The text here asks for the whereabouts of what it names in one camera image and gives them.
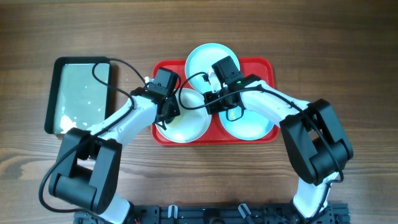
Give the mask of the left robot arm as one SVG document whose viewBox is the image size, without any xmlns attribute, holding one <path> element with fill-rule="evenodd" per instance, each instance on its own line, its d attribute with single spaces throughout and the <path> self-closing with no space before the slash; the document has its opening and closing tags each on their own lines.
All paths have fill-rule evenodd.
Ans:
<svg viewBox="0 0 398 224">
<path fill-rule="evenodd" d="M 74 213 L 104 223 L 137 223 L 134 206 L 116 193 L 122 150 L 144 128 L 180 114 L 179 75 L 159 68 L 155 78 L 128 94 L 126 104 L 87 130 L 71 128 L 55 164 L 42 180 L 49 194 L 76 207 Z"/>
</svg>

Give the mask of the teal plate top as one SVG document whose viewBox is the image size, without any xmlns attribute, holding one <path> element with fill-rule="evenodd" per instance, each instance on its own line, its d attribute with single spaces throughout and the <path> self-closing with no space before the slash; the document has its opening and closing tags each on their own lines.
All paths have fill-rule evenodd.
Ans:
<svg viewBox="0 0 398 224">
<path fill-rule="evenodd" d="M 190 78 L 198 72 L 212 72 L 212 65 L 217 61 L 230 56 L 238 70 L 240 70 L 239 60 L 236 54 L 227 46 L 218 43 L 207 43 L 195 48 L 185 62 L 185 75 Z M 197 75 L 189 81 L 193 89 L 204 94 L 211 91 L 211 85 L 204 81 L 202 75 Z"/>
</svg>

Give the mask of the white round plate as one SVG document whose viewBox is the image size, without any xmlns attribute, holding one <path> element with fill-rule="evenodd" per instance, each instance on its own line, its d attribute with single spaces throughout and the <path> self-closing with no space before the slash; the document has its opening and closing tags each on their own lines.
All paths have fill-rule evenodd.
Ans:
<svg viewBox="0 0 398 224">
<path fill-rule="evenodd" d="M 204 104 L 204 97 L 199 92 L 183 88 L 181 93 L 181 102 L 184 106 L 193 108 Z M 211 115 L 207 113 L 206 108 L 197 110 L 186 110 L 180 106 L 181 120 L 176 125 L 165 124 L 166 130 L 156 125 L 160 134 L 169 141 L 176 143 L 188 143 L 199 139 L 204 135 L 211 123 Z"/>
</svg>

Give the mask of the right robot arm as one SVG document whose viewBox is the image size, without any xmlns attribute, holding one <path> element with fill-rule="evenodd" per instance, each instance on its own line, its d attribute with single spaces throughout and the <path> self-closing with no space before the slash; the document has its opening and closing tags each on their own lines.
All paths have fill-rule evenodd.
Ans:
<svg viewBox="0 0 398 224">
<path fill-rule="evenodd" d="M 315 221 L 327 206 L 332 184 L 344 180 L 343 169 L 353 157 L 332 105 L 323 99 L 298 100 L 255 74 L 244 76 L 230 56 L 214 63 L 202 78 L 211 86 L 205 93 L 209 113 L 240 107 L 280 128 L 289 161 L 299 176 L 293 205 L 305 221 Z"/>
</svg>

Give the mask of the green yellow sponge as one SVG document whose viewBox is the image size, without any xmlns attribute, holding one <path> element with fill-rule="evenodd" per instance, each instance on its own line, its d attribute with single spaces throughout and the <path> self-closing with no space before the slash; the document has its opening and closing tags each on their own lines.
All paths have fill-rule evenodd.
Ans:
<svg viewBox="0 0 398 224">
<path fill-rule="evenodd" d="M 176 125 L 181 120 L 181 116 L 176 116 L 174 118 L 167 119 L 165 123 L 169 126 Z"/>
</svg>

